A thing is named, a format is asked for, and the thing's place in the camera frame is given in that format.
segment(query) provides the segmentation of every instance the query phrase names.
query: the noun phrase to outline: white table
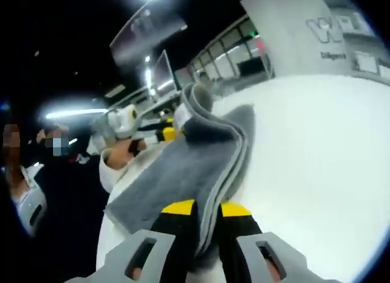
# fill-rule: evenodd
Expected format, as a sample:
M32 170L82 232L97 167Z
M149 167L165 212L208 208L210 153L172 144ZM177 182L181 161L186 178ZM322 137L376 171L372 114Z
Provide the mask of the white table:
M378 254L390 225L390 87L363 79L311 75L272 80L214 104L222 115L252 103L252 160L233 200L260 228L306 255L319 276L352 282ZM135 162L119 195L160 153ZM102 222L96 266L124 240ZM221 263L190 282L225 282Z

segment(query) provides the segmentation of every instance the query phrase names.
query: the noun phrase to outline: black ceiling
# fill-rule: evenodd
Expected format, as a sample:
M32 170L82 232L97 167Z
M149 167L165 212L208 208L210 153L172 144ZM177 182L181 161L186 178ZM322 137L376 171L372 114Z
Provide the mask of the black ceiling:
M187 30L163 44L174 69L184 67L244 14L239 0L173 0ZM2 86L18 113L53 97L102 96L123 81L113 37L145 0L6 0Z

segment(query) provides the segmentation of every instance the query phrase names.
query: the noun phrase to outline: folded towel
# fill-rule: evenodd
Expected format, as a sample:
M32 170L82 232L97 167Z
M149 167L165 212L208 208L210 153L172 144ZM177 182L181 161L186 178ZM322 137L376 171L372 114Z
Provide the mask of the folded towel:
M196 199L200 223L196 255L206 252L218 205L233 196L245 174L255 124L250 105L216 117L210 113L212 103L203 86L183 90L181 106L190 116L181 126L183 134L106 207L106 214L124 231L150 229L165 206Z

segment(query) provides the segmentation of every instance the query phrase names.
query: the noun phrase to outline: display screen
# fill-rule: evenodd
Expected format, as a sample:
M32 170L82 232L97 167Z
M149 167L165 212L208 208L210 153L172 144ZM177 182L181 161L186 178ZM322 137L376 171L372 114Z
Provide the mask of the display screen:
M163 51L158 58L152 72L152 79L156 86L156 92L159 97L166 96L172 91L176 91L174 76L169 65L166 51Z
M186 27L164 0L152 0L126 22L110 47L116 65L126 75L162 41Z

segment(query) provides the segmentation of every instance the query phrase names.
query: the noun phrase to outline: gray towel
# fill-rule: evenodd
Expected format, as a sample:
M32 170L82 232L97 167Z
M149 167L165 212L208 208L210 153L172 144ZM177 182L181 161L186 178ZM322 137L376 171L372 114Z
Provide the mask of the gray towel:
M224 117L210 113L210 93L188 85L182 103L192 118L177 139L112 203L106 214L123 230L150 229L167 205L195 199L199 209L202 255L210 246L218 205L241 184L254 137L252 106L235 108Z

